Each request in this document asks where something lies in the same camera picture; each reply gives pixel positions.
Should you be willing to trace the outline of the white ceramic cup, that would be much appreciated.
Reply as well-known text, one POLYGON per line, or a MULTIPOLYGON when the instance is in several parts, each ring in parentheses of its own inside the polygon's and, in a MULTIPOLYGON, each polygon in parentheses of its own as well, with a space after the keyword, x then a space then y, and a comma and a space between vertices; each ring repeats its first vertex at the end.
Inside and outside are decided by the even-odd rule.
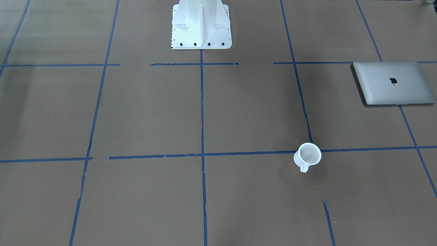
POLYGON ((301 144, 293 155, 293 161, 302 173, 307 173, 309 167, 318 164, 321 159, 320 148, 310 142, 301 144))

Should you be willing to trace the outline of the grey closed laptop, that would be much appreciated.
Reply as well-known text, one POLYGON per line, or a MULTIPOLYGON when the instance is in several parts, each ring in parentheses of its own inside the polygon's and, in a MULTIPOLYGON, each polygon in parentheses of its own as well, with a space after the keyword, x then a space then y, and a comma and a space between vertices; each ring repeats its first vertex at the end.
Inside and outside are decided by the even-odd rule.
POLYGON ((352 65, 366 105, 436 103, 416 61, 355 61, 352 65))

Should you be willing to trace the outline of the blue tape grid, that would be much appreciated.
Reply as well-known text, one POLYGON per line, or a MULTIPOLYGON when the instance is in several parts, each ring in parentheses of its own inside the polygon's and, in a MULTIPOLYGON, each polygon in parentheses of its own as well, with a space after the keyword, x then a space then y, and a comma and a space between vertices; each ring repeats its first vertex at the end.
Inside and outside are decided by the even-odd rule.
POLYGON ((436 245, 436 105, 351 67, 436 93, 432 5, 225 0, 230 49, 172 50, 177 3, 1 1, 2 246, 436 245))

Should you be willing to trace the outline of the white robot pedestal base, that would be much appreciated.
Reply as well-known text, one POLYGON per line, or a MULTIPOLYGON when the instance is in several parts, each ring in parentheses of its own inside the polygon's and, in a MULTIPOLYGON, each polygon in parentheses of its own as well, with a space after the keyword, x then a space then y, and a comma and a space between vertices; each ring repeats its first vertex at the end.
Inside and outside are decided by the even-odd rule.
POLYGON ((180 0, 173 5, 171 49, 230 49, 228 5, 221 0, 180 0))

